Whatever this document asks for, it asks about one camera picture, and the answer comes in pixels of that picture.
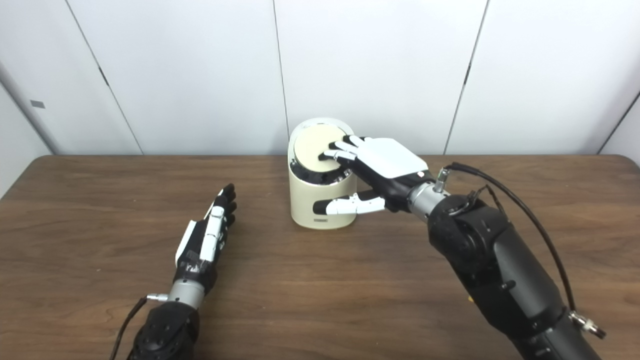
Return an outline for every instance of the black robotic arm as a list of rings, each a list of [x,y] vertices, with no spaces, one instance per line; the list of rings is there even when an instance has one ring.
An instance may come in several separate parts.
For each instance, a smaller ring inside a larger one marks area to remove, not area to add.
[[[427,224],[430,244],[451,264],[489,324],[505,334],[524,359],[600,360],[580,330],[601,338],[604,332],[565,306],[502,206],[488,206],[478,199],[479,192],[451,195],[444,190],[450,169],[470,167],[445,168],[435,178],[424,161],[397,141],[356,136],[330,144],[319,159],[350,168],[372,190],[365,192],[368,200],[354,194],[319,201],[314,212],[359,213],[377,201],[393,212],[413,213]]]

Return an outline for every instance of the cable connector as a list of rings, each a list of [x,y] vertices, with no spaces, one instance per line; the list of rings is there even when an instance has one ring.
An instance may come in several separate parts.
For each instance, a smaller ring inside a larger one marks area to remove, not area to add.
[[[569,312],[569,318],[584,332],[589,332],[600,339],[604,339],[607,336],[607,333],[599,328],[592,319],[586,318],[575,311]]]
[[[156,293],[147,294],[147,300],[166,302],[167,300],[169,300],[169,294],[156,294]]]
[[[441,168],[438,173],[438,179],[436,180],[436,184],[433,186],[433,191],[436,193],[442,193],[444,191],[445,186],[447,186],[447,178],[449,177],[450,170],[447,168]]]

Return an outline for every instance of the robotic hand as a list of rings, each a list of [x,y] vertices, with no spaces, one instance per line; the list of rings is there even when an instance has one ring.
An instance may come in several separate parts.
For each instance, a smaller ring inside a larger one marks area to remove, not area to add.
[[[228,228],[234,223],[237,208],[233,184],[218,193],[215,201],[200,221],[190,221],[175,254],[176,271],[169,294],[149,294],[146,299],[164,304],[149,311],[147,321],[138,331],[128,360],[192,360],[198,339],[198,308],[213,288],[216,263],[227,241]],[[132,310],[116,341],[111,355],[115,358],[119,339]]]
[[[370,213],[384,208],[409,212],[410,193],[434,186],[427,163],[393,139],[347,135],[343,141],[329,144],[329,149],[318,158],[333,159],[351,169],[372,190],[316,202],[316,214]],[[443,197],[434,193],[433,204]]]
[[[580,329],[600,338],[605,333],[575,312],[568,283],[571,308],[567,309],[557,286],[499,203],[499,209],[487,206],[478,199],[481,190],[469,195],[444,191],[450,169],[493,178],[453,164],[435,179],[424,161],[388,138],[345,136],[329,148],[319,155],[320,160],[334,159],[350,168],[372,190],[318,201],[314,213],[363,213],[384,207],[413,213],[427,223],[430,244],[448,260],[489,324],[505,334],[524,359],[600,360]],[[508,195],[517,199],[511,192]],[[532,213],[528,215],[537,223]],[[555,259],[555,249],[549,246]],[[557,263],[564,280],[564,269],[558,259]]]

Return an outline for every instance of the beige lid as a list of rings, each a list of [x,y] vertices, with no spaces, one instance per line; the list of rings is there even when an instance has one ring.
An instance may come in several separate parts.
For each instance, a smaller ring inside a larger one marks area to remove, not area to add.
[[[327,172],[340,167],[333,160],[318,160],[318,155],[329,149],[329,143],[342,140],[344,131],[334,125],[317,124],[305,128],[293,145],[300,165],[314,172]]]

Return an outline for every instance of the robot finger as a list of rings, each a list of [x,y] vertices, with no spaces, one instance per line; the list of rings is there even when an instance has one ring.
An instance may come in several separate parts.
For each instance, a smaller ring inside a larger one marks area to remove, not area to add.
[[[356,160],[356,155],[343,150],[327,150],[322,154],[318,155],[318,160],[335,160],[335,161],[338,161],[340,164],[343,164],[341,160],[347,160],[347,162],[353,161],[353,160]]]
[[[348,152],[352,152],[353,154],[358,154],[358,148],[346,142],[332,142],[329,144],[329,149],[333,150],[344,150]]]
[[[236,216],[233,214],[227,215],[226,218],[227,218],[227,227],[231,227],[231,225],[233,225],[234,222],[236,222]]]
[[[235,202],[231,202],[229,205],[227,205],[227,207],[225,208],[225,215],[230,215],[231,213],[233,213],[236,209],[238,208],[238,205]]]
[[[364,139],[355,135],[349,135],[349,143],[352,143],[355,147],[363,146]]]
[[[224,195],[226,197],[229,197],[231,193],[235,194],[235,192],[236,192],[236,186],[230,183],[226,185],[222,190],[220,190],[220,192],[218,193],[218,196]]]
[[[355,193],[336,199],[320,200],[314,203],[313,211],[317,215],[364,214],[385,209],[385,199],[373,190]]]

